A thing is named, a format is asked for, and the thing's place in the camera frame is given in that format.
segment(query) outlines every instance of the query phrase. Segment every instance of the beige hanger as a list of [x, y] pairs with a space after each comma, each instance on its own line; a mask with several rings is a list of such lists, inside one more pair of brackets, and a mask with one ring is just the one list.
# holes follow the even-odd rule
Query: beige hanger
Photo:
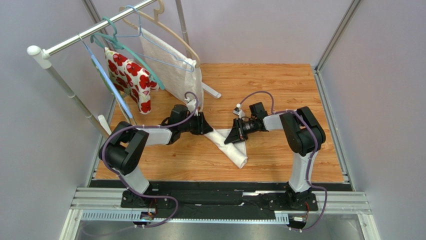
[[[154, 24], [156, 24], [157, 26], [159, 26], [160, 28], [162, 28], [163, 30], [165, 30], [166, 32], [168, 32], [170, 35], [172, 35], [176, 40], [178, 40], [180, 43], [182, 43], [185, 48], [192, 54], [192, 58], [194, 58], [194, 60], [196, 60], [196, 64], [195, 64], [195, 68], [199, 68], [200, 67], [200, 57], [198, 56], [198, 54], [179, 36], [177, 35], [174, 31], [172, 31], [170, 28], [168, 28], [166, 25], [162, 24], [161, 22], [159, 22], [159, 15], [164, 13], [164, 3], [163, 0], [157, 0], [158, 4], [159, 4], [159, 9], [154, 8], [154, 18], [144, 12], [138, 11], [139, 14], [144, 17], [145, 19], [148, 19], [149, 21], [153, 22]], [[125, 7], [121, 6], [118, 10], [121, 12], [125, 9]], [[129, 20], [127, 20], [126, 18], [122, 19], [127, 25], [129, 25], [130, 27], [139, 30], [139, 26], [135, 25], [133, 23], [131, 23]]]

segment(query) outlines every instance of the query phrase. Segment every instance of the gray floor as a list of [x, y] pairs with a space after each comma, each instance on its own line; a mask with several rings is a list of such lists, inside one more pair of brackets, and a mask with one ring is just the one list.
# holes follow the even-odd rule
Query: gray floor
[[[307, 225], [315, 221], [310, 216]], [[132, 226], [122, 221], [81, 222], [80, 227], [89, 234], [106, 234]], [[363, 234], [356, 214], [325, 215], [312, 230], [296, 233], [285, 225], [272, 224], [212, 224], [212, 223], [174, 223], [149, 229], [129, 229], [104, 237], [90, 237], [81, 231], [77, 240], [91, 239], [147, 239], [147, 240], [363, 240]]]

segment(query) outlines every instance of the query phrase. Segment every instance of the clothes hanger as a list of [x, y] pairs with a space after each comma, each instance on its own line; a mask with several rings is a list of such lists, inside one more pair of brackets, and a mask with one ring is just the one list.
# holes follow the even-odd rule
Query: clothes hanger
[[92, 50], [89, 48], [89, 46], [83, 41], [83, 39], [80, 37], [79, 34], [77, 34], [80, 38], [81, 42], [84, 44], [84, 47], [86, 48], [87, 52], [90, 54], [90, 58], [93, 61], [94, 65], [96, 66], [99, 73], [102, 75], [102, 79], [105, 81], [105, 84], [110, 92], [114, 94], [115, 98], [118, 101], [118, 105], [120, 106], [121, 111], [123, 112], [123, 115], [126, 118], [129, 118], [129, 123], [132, 123], [130, 120], [133, 120], [135, 122], [135, 119], [133, 118], [132, 112], [129, 109], [129, 106], [127, 106], [126, 102], [122, 98], [121, 94], [117, 90], [117, 88], [114, 86], [113, 82], [109, 78], [108, 74], [105, 72], [104, 68], [102, 67], [101, 63], [98, 61], [96, 56], [93, 54]]
[[160, 28], [162, 28], [164, 31], [168, 32], [170, 35], [172, 35], [176, 40], [178, 40], [190, 53], [191, 53], [191, 58], [193, 58], [194, 60], [196, 60], [196, 64], [195, 64], [195, 68], [199, 68], [200, 67], [200, 57], [198, 56], [198, 54], [178, 35], [176, 34], [174, 31], [172, 31], [170, 28], [168, 28], [166, 25], [164, 25], [163, 23], [159, 22], [159, 15], [162, 14], [164, 12], [164, 3], [162, 0], [157, 0], [160, 8], [159, 9], [154, 9], [154, 17], [151, 17], [150, 15], [141, 12], [141, 11], [137, 11], [135, 8], [133, 8], [132, 6], [126, 6], [126, 7], [120, 7], [119, 11], [123, 11], [125, 8], [127, 7], [132, 7], [139, 15], [139, 26], [135, 25], [133, 23], [131, 23], [129, 20], [127, 20], [126, 18], [123, 18], [122, 20], [124, 21], [124, 23], [126, 23], [127, 25], [129, 25], [130, 27], [138, 30], [139, 32], [140, 30], [140, 26], [141, 26], [141, 16], [144, 17], [145, 19], [151, 21], [152, 23], [154, 23], [155, 25], [159, 26]]
[[148, 66], [148, 64], [145, 61], [143, 61], [134, 51], [132, 51], [130, 48], [128, 48], [126, 45], [124, 45], [123, 43], [121, 43], [117, 39], [117, 36], [116, 36], [117, 35], [117, 28], [116, 28], [115, 24], [107, 17], [102, 17], [102, 20], [107, 21], [112, 26], [112, 28], [114, 29], [114, 34], [112, 36], [110, 36], [110, 35], [106, 35], [106, 34], [103, 34], [103, 33], [96, 32], [96, 33], [94, 33], [90, 36], [90, 42], [95, 43], [96, 45], [98, 45], [99, 47], [104, 49], [105, 46], [96, 37], [96, 36], [100, 36], [100, 37], [104, 38], [106, 41], [112, 43], [114, 48], [116, 48], [117, 50], [126, 50], [136, 60], [138, 60], [146, 70], [148, 70], [148, 72], [150, 73], [150, 78], [152, 78], [152, 80], [154, 82], [156, 82], [162, 90], [164, 90], [165, 89], [164, 84], [161, 82], [160, 78], [155, 74], [155, 72], [150, 68], [150, 66]]
[[[127, 8], [131, 8], [131, 9], [133, 9], [136, 13], [138, 13], [138, 10], [137, 10], [134, 6], [127, 5], [125, 8], [126, 8], [126, 9], [127, 9]], [[180, 66], [176, 66], [176, 65], [173, 65], [173, 64], [171, 64], [171, 63], [168, 63], [168, 62], [165, 62], [165, 61], [161, 61], [161, 60], [158, 60], [158, 59], [156, 59], [156, 58], [153, 58], [153, 57], [146, 56], [146, 55], [143, 55], [143, 54], [140, 54], [140, 53], [135, 52], [137, 55], [142, 56], [142, 57], [145, 57], [145, 58], [147, 58], [147, 59], [151, 59], [151, 60], [153, 60], [153, 61], [156, 61], [156, 62], [159, 62], [159, 63], [165, 64], [165, 65], [168, 65], [168, 66], [171, 66], [171, 67], [174, 67], [174, 68], [177, 68], [177, 69], [181, 69], [181, 70], [187, 71], [187, 72], [189, 72], [189, 73], [193, 73], [193, 72], [194, 72], [195, 68], [194, 68], [193, 64], [190, 64], [190, 63], [189, 63], [189, 62], [187, 62], [186, 60], [184, 60], [184, 59], [181, 59], [181, 58], [177, 57], [177, 56], [176, 56], [173, 52], [170, 52], [169, 50], [167, 50], [167, 49], [163, 48], [162, 46], [160, 46], [160, 45], [158, 45], [157, 43], [153, 42], [151, 39], [147, 38], [147, 37], [144, 35], [144, 32], [142, 31], [142, 21], [141, 21], [141, 16], [140, 16], [140, 15], [139, 15], [139, 27], [137, 28], [137, 30], [139, 31], [139, 34], [138, 34], [138, 35], [126, 35], [126, 36], [125, 36], [125, 35], [122, 35], [122, 36], [116, 36], [116, 37], [117, 37], [117, 38], [133, 38], [133, 37], [139, 37], [139, 36], [142, 36], [142, 37], [143, 37], [144, 39], [146, 39], [148, 42], [150, 42], [150, 43], [154, 44], [154, 45], [155, 45], [155, 46], [157, 46], [158, 48], [160, 48], [160, 49], [162, 49], [163, 51], [167, 52], [168, 54], [172, 55], [172, 56], [174, 57], [174, 59], [176, 59], [177, 61], [184, 62], [186, 65], [190, 66], [190, 69], [186, 69], [186, 68], [183, 68], [183, 67], [180, 67]]]

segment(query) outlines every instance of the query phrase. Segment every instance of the red floral garment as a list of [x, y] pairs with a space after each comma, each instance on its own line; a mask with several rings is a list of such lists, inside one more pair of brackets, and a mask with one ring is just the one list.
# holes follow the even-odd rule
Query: red floral garment
[[118, 52], [105, 48], [109, 78], [117, 90], [126, 93], [139, 106], [141, 114], [151, 111], [151, 91], [160, 86], [151, 81], [150, 72]]

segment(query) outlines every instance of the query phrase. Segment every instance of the white cloth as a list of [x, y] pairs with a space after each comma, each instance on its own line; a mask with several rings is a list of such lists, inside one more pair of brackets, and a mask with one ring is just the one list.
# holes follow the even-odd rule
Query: white cloth
[[[146, 38], [161, 46], [163, 49], [166, 49], [170, 53], [173, 53], [178, 59], [182, 59], [187, 63], [195, 66], [197, 61], [187, 58], [182, 53], [174, 49], [172, 46], [153, 35], [149, 31], [142, 29], [142, 32]], [[202, 75], [200, 68], [192, 68], [184, 61], [177, 60], [172, 54], [164, 51], [159, 48], [152, 42], [145, 39], [143, 36], [140, 36], [140, 41], [142, 43], [143, 54], [153, 59], [161, 60], [165, 63], [179, 66], [180, 68], [176, 68], [174, 66], [170, 66], [152, 59], [145, 57], [145, 62], [149, 65], [149, 67], [155, 72], [155, 74], [159, 77], [159, 79], [164, 84], [165, 89], [175, 96], [177, 99], [181, 100], [185, 104], [185, 93], [191, 91], [196, 94], [199, 100], [200, 111], [203, 110], [204, 103], [204, 91], [203, 91], [203, 83], [202, 83]], [[194, 97], [191, 94], [187, 95], [191, 99]]]
[[247, 163], [246, 143], [239, 142], [236, 144], [224, 144], [226, 136], [231, 129], [213, 129], [212, 132], [204, 134], [240, 169]]

